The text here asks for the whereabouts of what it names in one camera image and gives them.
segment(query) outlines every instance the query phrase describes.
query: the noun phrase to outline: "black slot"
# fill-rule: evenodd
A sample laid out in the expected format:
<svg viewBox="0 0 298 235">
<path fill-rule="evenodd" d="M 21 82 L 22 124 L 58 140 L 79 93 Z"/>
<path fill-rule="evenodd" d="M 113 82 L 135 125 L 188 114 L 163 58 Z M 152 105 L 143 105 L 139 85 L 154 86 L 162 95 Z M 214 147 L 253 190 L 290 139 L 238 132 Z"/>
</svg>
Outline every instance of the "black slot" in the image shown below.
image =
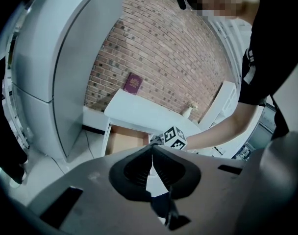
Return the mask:
<svg viewBox="0 0 298 235">
<path fill-rule="evenodd" d="M 218 167 L 219 170 L 223 170 L 223 171 L 227 171 L 230 173 L 234 173 L 234 174 L 241 174 L 242 170 L 241 168 L 236 168 L 236 167 L 232 167 L 232 166 L 228 166 L 228 165 L 221 165 Z"/>
<path fill-rule="evenodd" d="M 59 229 L 67 214 L 77 202 L 83 190 L 69 187 L 51 204 L 40 218 L 49 225 Z"/>
<path fill-rule="evenodd" d="M 167 190 L 185 175 L 185 166 L 162 152 L 153 153 L 153 166 Z"/>
<path fill-rule="evenodd" d="M 152 166 L 151 150 L 130 161 L 124 168 L 125 177 L 133 184 L 146 189 L 147 178 Z"/>
<path fill-rule="evenodd" d="M 93 133 L 101 134 L 101 135 L 104 135 L 104 133 L 105 133 L 105 131 L 102 131 L 102 130 L 99 130 L 99 129 L 96 129 L 96 128 L 92 128 L 92 127 L 87 126 L 87 125 L 82 125 L 82 129 L 86 130 L 86 131 L 93 132 Z"/>
</svg>

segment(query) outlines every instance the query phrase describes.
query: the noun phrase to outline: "black and white cube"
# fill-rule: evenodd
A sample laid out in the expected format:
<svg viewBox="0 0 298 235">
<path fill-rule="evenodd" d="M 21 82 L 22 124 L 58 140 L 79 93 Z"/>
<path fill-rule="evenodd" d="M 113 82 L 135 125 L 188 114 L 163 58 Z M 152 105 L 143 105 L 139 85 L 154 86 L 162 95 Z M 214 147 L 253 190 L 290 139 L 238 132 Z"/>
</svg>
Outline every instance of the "black and white cube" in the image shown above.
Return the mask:
<svg viewBox="0 0 298 235">
<path fill-rule="evenodd" d="M 184 133 L 178 129 L 176 126 L 172 126 L 164 134 L 164 145 L 172 147 L 178 150 L 184 149 L 187 145 Z"/>
</svg>

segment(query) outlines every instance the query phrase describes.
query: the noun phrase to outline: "black sleeve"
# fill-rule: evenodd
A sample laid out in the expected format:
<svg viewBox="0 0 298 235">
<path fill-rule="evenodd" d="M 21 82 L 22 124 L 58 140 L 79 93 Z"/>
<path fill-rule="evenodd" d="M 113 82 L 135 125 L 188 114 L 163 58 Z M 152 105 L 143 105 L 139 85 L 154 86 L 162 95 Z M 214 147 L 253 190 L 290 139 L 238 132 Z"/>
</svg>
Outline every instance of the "black sleeve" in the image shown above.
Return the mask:
<svg viewBox="0 0 298 235">
<path fill-rule="evenodd" d="M 298 0 L 260 0 L 243 57 L 239 102 L 264 105 L 298 63 Z"/>
<path fill-rule="evenodd" d="M 259 77 L 257 77 L 259 72 L 257 72 L 254 63 L 250 62 L 248 59 L 249 50 L 250 49 L 248 49 L 243 56 L 242 83 L 238 102 L 265 106 L 268 95 L 266 95 L 267 92 L 261 91 L 262 87 L 259 83 L 255 83 L 255 81 L 260 80 Z"/>
</svg>

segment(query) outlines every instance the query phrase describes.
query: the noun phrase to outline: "red brick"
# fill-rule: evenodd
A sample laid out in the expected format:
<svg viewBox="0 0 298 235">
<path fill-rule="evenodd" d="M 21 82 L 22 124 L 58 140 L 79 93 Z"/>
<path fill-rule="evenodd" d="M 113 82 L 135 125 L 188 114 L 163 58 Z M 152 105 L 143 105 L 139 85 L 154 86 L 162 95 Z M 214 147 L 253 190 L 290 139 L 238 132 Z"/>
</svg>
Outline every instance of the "red brick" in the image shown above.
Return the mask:
<svg viewBox="0 0 298 235">
<path fill-rule="evenodd" d="M 179 113 L 197 101 L 190 119 L 200 120 L 232 77 L 214 34 L 176 0 L 123 0 L 123 8 L 95 61 L 85 104 L 104 110 L 131 71 L 144 79 L 139 96 Z M 96 102 L 87 98 L 92 93 Z"/>
<path fill-rule="evenodd" d="M 87 98 L 88 100 L 92 101 L 92 102 L 96 102 L 96 101 L 97 101 L 97 99 L 96 99 L 95 97 L 90 96 L 90 95 L 86 95 L 86 98 Z"/>
</svg>

